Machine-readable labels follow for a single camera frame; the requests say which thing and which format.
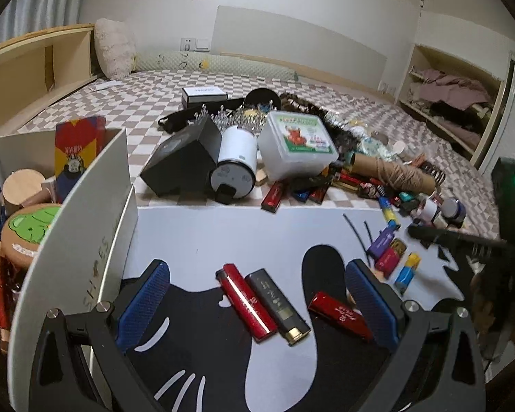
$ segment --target blue curtain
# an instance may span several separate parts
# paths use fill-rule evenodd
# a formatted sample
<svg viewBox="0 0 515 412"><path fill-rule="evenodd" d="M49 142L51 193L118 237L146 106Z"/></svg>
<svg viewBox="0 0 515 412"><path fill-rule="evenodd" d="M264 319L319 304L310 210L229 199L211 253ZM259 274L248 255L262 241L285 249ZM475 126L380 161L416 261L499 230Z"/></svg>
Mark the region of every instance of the blue curtain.
<svg viewBox="0 0 515 412"><path fill-rule="evenodd" d="M78 23L82 0L11 0L0 15L0 42Z"/></svg>

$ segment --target red and yellow box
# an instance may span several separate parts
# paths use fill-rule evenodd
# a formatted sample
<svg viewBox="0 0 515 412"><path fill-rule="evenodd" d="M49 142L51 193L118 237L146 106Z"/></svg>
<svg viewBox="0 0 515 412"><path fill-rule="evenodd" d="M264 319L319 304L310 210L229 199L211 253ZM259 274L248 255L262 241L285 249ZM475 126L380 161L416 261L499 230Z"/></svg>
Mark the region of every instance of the red and yellow box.
<svg viewBox="0 0 515 412"><path fill-rule="evenodd" d="M63 202L105 145L105 118L73 119L55 127L55 185Z"/></svg>

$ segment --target plastic container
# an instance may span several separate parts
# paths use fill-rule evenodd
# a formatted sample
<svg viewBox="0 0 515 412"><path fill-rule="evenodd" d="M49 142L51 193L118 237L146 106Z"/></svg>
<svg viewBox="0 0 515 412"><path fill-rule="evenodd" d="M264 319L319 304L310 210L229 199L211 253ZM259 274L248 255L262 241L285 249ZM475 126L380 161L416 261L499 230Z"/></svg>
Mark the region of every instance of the plastic container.
<svg viewBox="0 0 515 412"><path fill-rule="evenodd" d="M257 141L270 181L318 175L338 159L330 135L314 115L272 111Z"/></svg>

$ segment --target checkered bedsheet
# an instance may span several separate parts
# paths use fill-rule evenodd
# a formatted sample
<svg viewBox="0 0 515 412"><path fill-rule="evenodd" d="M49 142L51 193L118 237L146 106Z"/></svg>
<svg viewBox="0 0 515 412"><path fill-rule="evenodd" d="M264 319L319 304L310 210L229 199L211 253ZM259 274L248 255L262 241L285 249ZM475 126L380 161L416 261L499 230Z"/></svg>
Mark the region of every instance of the checkered bedsheet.
<svg viewBox="0 0 515 412"><path fill-rule="evenodd" d="M19 132L54 128L67 119L103 115L107 126L125 127L128 141L129 172L136 187L139 206L149 205L213 205L216 202L182 196L157 198L139 178L150 155L159 143L169 137L158 129L158 118L181 109L181 90L187 86L215 85L233 98L243 97L259 87L268 87L277 93L291 92L319 106L338 111L348 118L357 118L385 133L391 142L403 140L414 150L437 143L437 156L432 160L445 171L443 195L457 196L467 207L466 228L471 233L488 237L497 236L497 211L493 204L492 186L478 174L463 157L454 152L450 144L434 135L423 122L419 122L396 106L379 104L367 98L353 98L337 93L332 88L276 79L204 74L183 71L148 71L130 75L124 82L109 89L96 91L92 83L57 102L23 126ZM239 205L259 206L269 190L268 185L256 187ZM301 204L285 199L284 206L309 208L318 206ZM369 207L378 209L374 201L358 198L355 194L330 188L322 207Z"/></svg>

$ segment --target screw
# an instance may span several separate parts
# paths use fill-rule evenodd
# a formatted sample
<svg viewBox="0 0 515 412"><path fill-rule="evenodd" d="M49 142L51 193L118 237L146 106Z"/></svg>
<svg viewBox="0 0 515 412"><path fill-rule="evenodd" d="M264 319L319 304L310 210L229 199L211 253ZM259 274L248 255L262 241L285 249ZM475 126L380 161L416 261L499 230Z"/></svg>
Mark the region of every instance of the screw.
<svg viewBox="0 0 515 412"><path fill-rule="evenodd" d="M467 318L467 316L469 316L469 311L467 311L464 307L456 308L456 313L462 319L465 319L465 318Z"/></svg>
<svg viewBox="0 0 515 412"><path fill-rule="evenodd" d="M97 311L99 311L100 313L106 313L107 311L109 311L111 309L111 302L109 302L108 300L99 302L97 304L97 306L95 307L95 309Z"/></svg>
<svg viewBox="0 0 515 412"><path fill-rule="evenodd" d="M404 302L404 308L406 308L410 313L414 313L420 309L420 306L413 300L407 300Z"/></svg>
<svg viewBox="0 0 515 412"><path fill-rule="evenodd" d="M46 313L46 316L50 319L55 319L57 316L59 316L59 310L57 308L52 308Z"/></svg>

